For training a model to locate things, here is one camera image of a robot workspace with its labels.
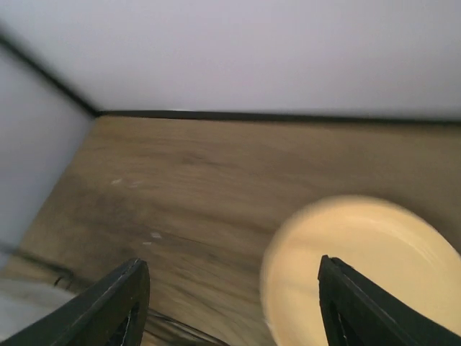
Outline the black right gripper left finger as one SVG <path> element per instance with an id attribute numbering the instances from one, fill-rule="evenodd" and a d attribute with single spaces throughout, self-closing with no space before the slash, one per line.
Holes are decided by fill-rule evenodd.
<path id="1" fill-rule="evenodd" d="M 2 345 L 140 345 L 150 297 L 148 265 L 129 259 Z"/>

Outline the yellow orange plate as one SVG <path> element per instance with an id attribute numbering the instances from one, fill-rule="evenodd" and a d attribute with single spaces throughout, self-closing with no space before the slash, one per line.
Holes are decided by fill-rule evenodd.
<path id="1" fill-rule="evenodd" d="M 261 267 L 264 317 L 278 345 L 325 345 L 322 256 L 337 257 L 407 306 L 460 332 L 460 254 L 429 223 L 385 200 L 312 203 L 275 233 Z"/>

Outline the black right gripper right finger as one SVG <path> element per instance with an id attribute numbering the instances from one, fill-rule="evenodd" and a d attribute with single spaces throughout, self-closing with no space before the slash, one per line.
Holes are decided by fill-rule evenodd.
<path id="1" fill-rule="evenodd" d="M 322 256 L 319 303 L 329 345 L 459 345 L 460 336 L 413 310 L 337 257 Z"/>

